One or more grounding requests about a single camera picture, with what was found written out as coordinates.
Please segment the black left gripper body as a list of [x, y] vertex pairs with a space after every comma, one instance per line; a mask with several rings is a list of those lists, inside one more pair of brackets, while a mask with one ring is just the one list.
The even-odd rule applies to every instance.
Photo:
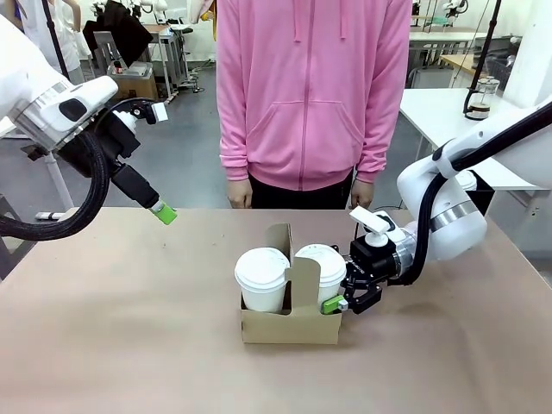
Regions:
[[93, 122], [57, 152], [62, 160], [86, 178], [91, 177], [92, 156], [85, 149], [85, 133], [90, 133], [97, 139], [107, 162], [109, 178], [122, 167], [119, 158], [129, 158], [140, 146], [135, 132], [114, 112], [108, 114], [99, 126]]

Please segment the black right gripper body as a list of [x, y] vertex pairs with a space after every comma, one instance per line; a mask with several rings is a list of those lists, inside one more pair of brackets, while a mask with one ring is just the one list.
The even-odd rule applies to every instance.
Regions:
[[355, 288], [368, 288], [371, 284], [398, 277], [396, 249], [392, 241], [380, 248], [369, 246], [364, 236], [351, 241], [346, 281]]

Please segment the person left hand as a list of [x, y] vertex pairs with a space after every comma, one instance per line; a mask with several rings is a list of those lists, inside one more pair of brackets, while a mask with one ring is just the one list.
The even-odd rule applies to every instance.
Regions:
[[368, 209], [374, 197], [374, 184], [356, 179], [351, 188], [350, 209], [362, 207]]

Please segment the person right hand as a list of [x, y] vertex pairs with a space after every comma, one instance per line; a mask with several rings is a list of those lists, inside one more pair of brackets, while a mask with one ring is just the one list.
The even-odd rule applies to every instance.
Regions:
[[227, 195], [230, 206], [233, 209], [250, 209], [253, 190], [249, 179], [229, 180], [227, 183]]

